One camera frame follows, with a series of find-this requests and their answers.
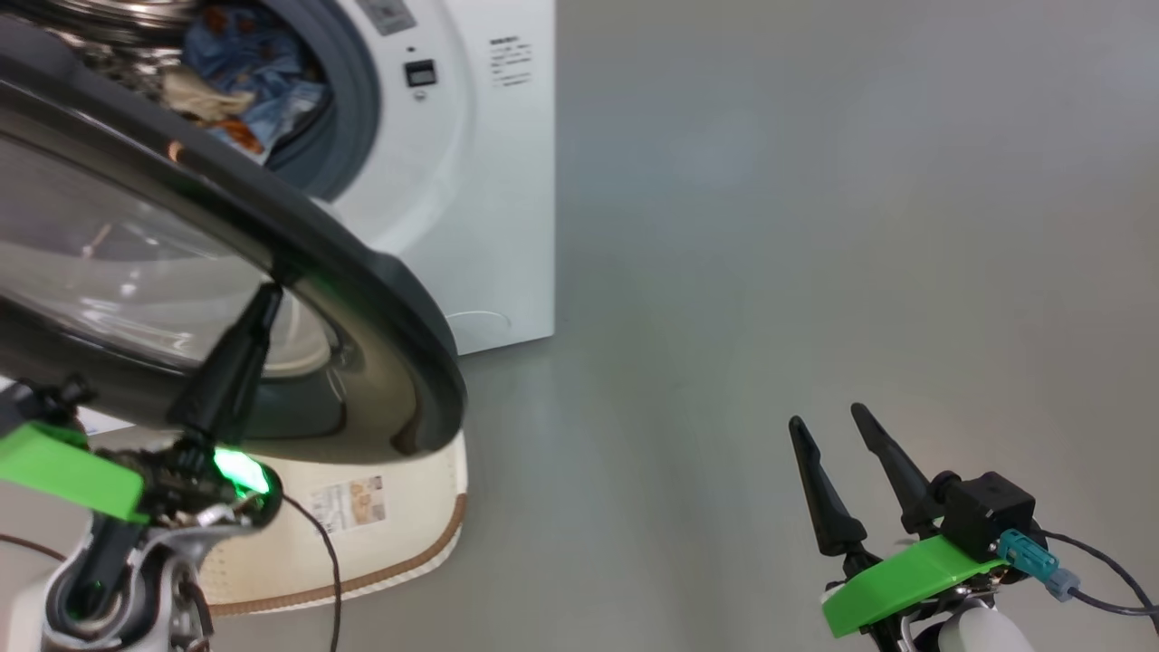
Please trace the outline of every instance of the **washing machine door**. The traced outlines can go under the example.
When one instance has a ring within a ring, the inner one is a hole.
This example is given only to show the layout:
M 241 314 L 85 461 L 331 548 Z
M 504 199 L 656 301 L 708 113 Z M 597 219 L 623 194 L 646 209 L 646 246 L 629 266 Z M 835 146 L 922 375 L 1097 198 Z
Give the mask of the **washing machine door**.
M 438 306 L 308 197 L 0 20 L 0 375 L 82 374 L 165 413 L 255 288 L 289 290 L 242 448 L 329 463 L 440 449 L 465 408 Z

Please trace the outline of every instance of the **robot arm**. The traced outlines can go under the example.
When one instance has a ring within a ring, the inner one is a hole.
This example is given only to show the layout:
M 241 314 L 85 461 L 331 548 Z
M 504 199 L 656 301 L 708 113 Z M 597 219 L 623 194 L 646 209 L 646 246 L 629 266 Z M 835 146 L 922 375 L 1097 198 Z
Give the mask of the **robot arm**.
M 236 445 L 282 299 L 262 285 L 169 410 L 183 435 L 159 452 L 90 452 L 75 419 L 94 394 L 29 381 L 0 393 L 0 479 L 88 507 L 88 535 L 42 586 L 16 601 L 7 650 L 207 652 L 198 585 L 221 541 L 277 515 L 277 475 Z
M 1144 608 L 1105 606 L 1079 591 L 1078 578 L 1047 550 L 1034 497 L 994 472 L 963 481 L 947 471 L 931 483 L 866 406 L 854 404 L 852 412 L 902 506 L 902 526 L 919 541 L 888 559 L 866 551 L 865 527 L 841 504 L 804 422 L 789 422 L 817 547 L 845 558 L 845 579 L 830 585 L 822 607 L 834 637 L 860 631 L 883 652 L 1028 652 L 1029 642 L 994 599 L 1001 585 L 1032 577 L 1060 602 L 1078 598 L 1120 614 L 1150 615 L 1159 631 L 1159 610 L 1138 585 L 1085 544 L 1137 589 Z M 913 632 L 914 624 L 942 614 L 949 620 Z

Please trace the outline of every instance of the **blue connector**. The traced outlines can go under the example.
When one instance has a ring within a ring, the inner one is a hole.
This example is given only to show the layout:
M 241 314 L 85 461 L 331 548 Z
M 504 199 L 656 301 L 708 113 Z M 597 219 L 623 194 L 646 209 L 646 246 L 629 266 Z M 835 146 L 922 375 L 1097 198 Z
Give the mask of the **blue connector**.
M 1041 581 L 1059 602 L 1071 599 L 1071 588 L 1079 587 L 1079 578 L 1058 567 L 1058 557 L 1018 530 L 1006 530 L 998 537 L 997 555 L 1011 566 Z

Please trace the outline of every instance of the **clothes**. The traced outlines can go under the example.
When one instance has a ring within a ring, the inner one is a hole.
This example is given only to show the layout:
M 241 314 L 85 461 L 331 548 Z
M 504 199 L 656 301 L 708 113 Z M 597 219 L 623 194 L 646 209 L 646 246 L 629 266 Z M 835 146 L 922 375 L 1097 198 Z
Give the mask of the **clothes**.
M 254 104 L 256 94 L 238 90 L 229 95 L 219 93 L 189 66 L 169 66 L 163 71 L 161 98 L 170 109 L 197 116 L 204 120 L 220 120 L 246 112 Z
M 306 79 L 305 46 L 261 7 L 209 7 L 185 35 L 182 61 L 218 91 L 253 93 L 249 108 L 206 130 L 257 162 L 316 108 L 326 86 Z

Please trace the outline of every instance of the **led light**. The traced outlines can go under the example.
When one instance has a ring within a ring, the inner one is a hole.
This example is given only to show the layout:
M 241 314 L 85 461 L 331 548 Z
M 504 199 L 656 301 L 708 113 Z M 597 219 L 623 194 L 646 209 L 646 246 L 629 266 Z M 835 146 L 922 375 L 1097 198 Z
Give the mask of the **led light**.
M 223 476 L 235 484 L 261 495 L 270 493 L 270 483 L 262 466 L 245 453 L 219 448 L 213 453 L 213 463 Z

